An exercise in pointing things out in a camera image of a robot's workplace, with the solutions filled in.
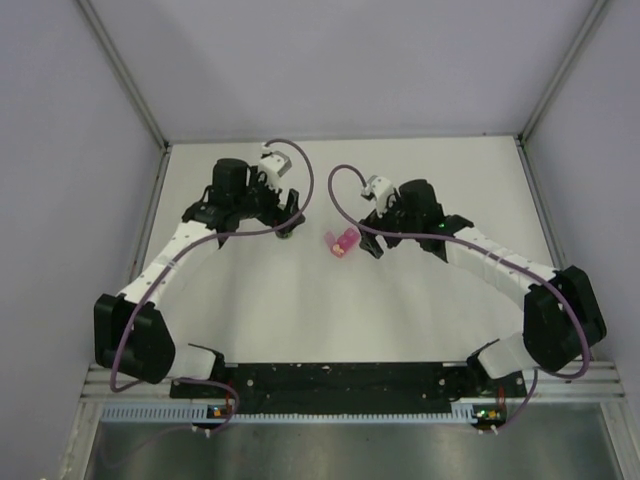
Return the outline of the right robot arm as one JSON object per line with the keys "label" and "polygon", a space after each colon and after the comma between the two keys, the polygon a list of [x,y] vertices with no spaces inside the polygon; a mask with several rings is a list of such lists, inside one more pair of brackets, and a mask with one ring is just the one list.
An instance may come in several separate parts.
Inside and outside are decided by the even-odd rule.
{"label": "right robot arm", "polygon": [[586,272],[576,266],[556,269],[528,260],[480,232],[470,220],[445,214],[435,190],[424,179],[394,187],[373,176],[361,195],[374,202],[361,220],[361,249],[380,258],[402,240],[443,262],[461,268],[504,294],[523,312],[523,328],[481,347],[468,359],[466,380],[487,396],[504,377],[538,367],[563,369],[607,334]]}

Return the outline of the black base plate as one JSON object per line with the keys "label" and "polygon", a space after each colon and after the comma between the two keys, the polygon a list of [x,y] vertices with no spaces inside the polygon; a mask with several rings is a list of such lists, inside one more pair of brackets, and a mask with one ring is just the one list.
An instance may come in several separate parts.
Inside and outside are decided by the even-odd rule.
{"label": "black base plate", "polygon": [[493,380],[437,362],[226,364],[212,379],[239,394],[241,414],[448,413],[462,398],[526,396],[520,373]]}

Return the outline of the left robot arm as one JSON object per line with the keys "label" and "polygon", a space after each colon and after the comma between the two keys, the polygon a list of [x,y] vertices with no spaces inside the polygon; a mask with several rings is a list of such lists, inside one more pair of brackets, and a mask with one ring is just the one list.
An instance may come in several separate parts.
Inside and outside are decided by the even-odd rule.
{"label": "left robot arm", "polygon": [[178,313],[177,302],[204,261],[219,251],[241,221],[256,219],[283,238],[304,217],[296,190],[284,193],[280,182],[291,160],[273,151],[259,162],[223,158],[201,198],[189,206],[170,240],[143,272],[115,295],[94,305],[96,362],[139,381],[192,378],[205,396],[226,387],[227,374],[216,355],[192,338],[192,322]]}

